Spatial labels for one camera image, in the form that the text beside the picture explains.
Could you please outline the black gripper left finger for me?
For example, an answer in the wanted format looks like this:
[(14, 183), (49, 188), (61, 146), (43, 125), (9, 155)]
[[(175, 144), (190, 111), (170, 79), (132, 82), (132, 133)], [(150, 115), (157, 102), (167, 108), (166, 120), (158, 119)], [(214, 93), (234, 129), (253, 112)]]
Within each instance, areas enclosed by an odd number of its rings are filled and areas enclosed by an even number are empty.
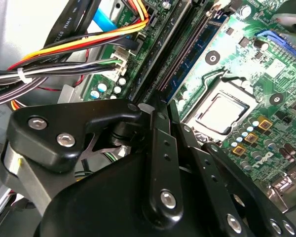
[(99, 151), (108, 145), (131, 146), (145, 153), (146, 194), (143, 214), (160, 230), (174, 227), (183, 215), (183, 195), (176, 139), (170, 132), (166, 104), (146, 113), (125, 99), (27, 107), (12, 113), (3, 161), (17, 158), (12, 189), (25, 189), (43, 216), (51, 201), (79, 182), (74, 168), (93, 135)]

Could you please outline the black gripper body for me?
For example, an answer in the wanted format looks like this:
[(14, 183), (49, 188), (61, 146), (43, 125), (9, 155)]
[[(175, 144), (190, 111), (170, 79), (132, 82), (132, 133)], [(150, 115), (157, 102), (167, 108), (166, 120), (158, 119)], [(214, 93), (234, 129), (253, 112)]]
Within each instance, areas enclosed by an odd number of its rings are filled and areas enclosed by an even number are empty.
[(39, 237), (205, 237), (205, 197), (200, 179), (180, 169), (184, 213), (168, 230), (143, 214), (145, 153), (127, 155), (62, 190), (48, 205)]

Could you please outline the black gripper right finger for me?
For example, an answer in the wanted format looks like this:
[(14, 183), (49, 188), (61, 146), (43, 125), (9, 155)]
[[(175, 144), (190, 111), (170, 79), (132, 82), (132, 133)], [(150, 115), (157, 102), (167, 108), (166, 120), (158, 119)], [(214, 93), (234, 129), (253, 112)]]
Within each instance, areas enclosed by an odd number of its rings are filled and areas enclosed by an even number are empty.
[(179, 154), (202, 186), (211, 236), (296, 237), (293, 223), (219, 146), (199, 145), (192, 129), (180, 122), (174, 101), (169, 104), (169, 116)]

